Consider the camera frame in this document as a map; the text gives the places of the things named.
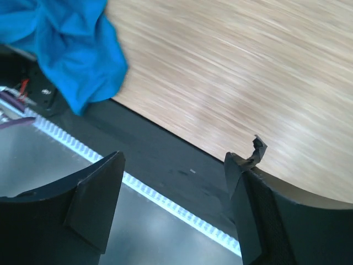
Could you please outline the blue t shirt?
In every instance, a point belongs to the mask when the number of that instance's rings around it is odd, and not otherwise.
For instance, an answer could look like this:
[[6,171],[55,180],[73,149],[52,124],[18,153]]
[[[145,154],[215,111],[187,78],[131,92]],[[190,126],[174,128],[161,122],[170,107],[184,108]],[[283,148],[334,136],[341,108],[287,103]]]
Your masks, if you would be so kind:
[[34,54],[43,74],[81,115],[121,88],[128,63],[106,1],[2,1],[1,43]]

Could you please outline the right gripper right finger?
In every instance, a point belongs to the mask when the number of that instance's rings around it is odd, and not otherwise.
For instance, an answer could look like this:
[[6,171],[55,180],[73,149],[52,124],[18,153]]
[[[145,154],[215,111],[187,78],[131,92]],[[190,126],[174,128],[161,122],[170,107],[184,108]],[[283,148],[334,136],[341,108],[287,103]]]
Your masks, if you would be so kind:
[[266,151],[228,152],[224,172],[244,264],[351,264],[352,204],[329,199],[260,170]]

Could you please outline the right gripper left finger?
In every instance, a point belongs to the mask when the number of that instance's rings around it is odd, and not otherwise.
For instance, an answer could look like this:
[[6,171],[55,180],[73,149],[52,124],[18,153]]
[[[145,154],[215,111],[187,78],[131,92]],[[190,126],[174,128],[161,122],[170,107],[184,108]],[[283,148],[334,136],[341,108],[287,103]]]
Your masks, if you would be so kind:
[[2,264],[98,264],[125,168],[122,152],[15,197],[1,197]]

